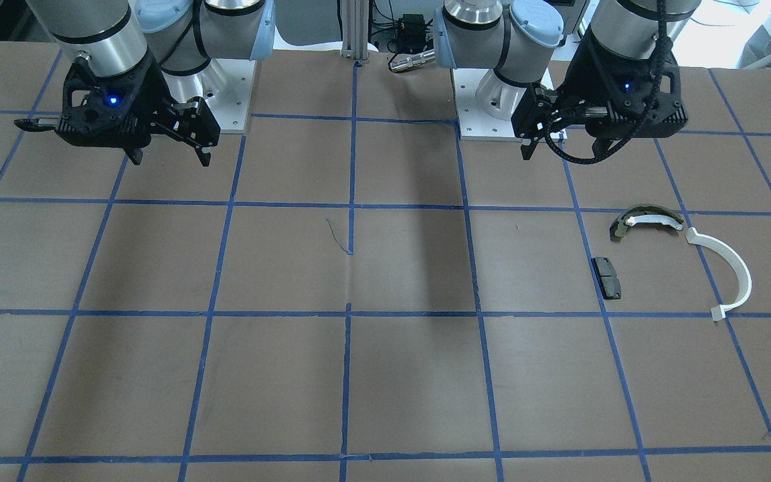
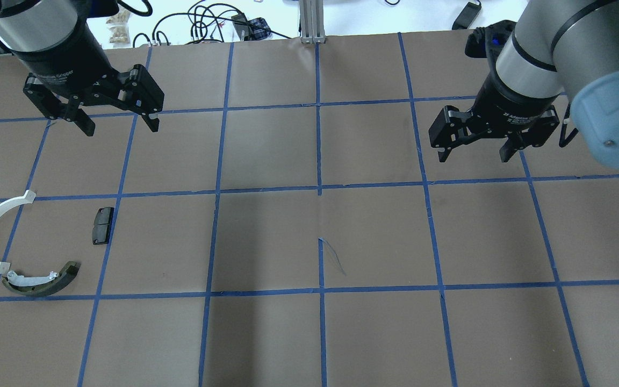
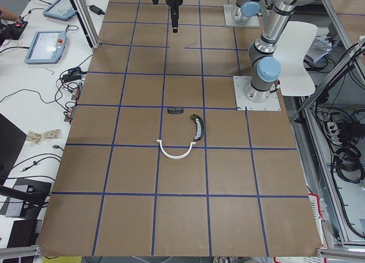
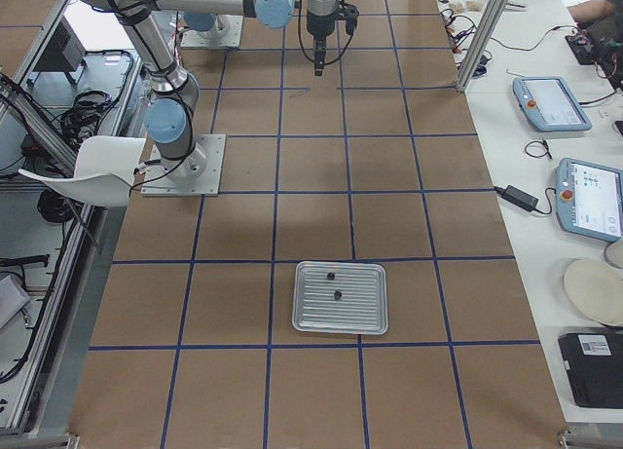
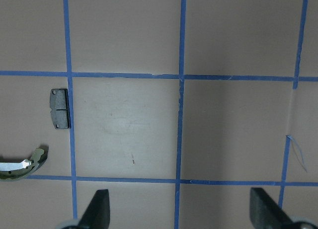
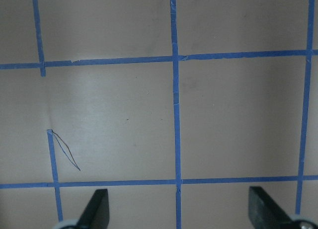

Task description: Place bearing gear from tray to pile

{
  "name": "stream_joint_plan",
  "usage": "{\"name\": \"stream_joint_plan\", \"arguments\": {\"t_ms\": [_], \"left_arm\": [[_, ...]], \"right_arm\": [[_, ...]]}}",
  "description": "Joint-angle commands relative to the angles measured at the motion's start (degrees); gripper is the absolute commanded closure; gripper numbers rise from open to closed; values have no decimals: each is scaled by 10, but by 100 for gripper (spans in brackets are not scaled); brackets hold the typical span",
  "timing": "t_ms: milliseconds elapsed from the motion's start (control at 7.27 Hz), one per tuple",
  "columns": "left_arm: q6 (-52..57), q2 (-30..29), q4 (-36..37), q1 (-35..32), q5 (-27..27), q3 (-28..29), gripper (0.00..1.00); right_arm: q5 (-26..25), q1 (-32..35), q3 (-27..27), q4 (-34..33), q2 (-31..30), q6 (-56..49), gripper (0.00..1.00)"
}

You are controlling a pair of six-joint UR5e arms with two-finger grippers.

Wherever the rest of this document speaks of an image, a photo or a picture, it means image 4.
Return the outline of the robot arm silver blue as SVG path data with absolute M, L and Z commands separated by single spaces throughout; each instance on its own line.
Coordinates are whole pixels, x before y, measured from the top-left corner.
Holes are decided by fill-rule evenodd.
M 295 0 L 241 0 L 239 15 L 256 18 L 269 28 L 285 27 L 295 10 Z M 358 24 L 358 8 L 339 0 L 307 0 L 307 29 L 315 39 L 325 38 L 335 30 L 338 21 L 346 23 L 347 35 L 353 35 Z
M 287 25 L 296 0 L 80 0 L 93 9 L 113 15 L 129 37 L 151 79 L 153 101 L 144 116 L 144 127 L 161 159 L 157 177 L 176 191 L 198 189 L 206 172 L 209 153 L 193 130 L 199 100 L 199 83 L 177 58 L 155 14 L 160 11 L 190 13 L 201 18 L 241 16 L 255 18 L 269 28 Z M 306 0 L 307 29 L 312 37 L 311 62 L 315 75 L 325 67 L 327 39 L 340 15 L 338 0 Z

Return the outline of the person forearm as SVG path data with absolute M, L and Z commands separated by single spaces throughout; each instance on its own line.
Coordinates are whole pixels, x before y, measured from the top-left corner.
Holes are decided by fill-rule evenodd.
M 568 11 L 577 23 L 591 23 L 611 16 L 616 6 L 608 0 L 588 0 L 568 7 Z

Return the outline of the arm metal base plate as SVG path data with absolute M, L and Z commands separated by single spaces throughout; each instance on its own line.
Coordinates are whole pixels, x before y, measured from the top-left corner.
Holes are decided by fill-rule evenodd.
M 217 196 L 223 167 L 227 136 L 225 134 L 197 134 L 194 151 L 173 172 L 176 163 L 162 159 L 155 144 L 151 160 L 161 160 L 149 166 L 145 174 L 148 182 L 141 186 L 145 197 Z
M 242 26 L 242 16 L 217 15 L 210 30 L 197 31 L 186 28 L 181 35 L 181 47 L 203 50 L 238 49 Z

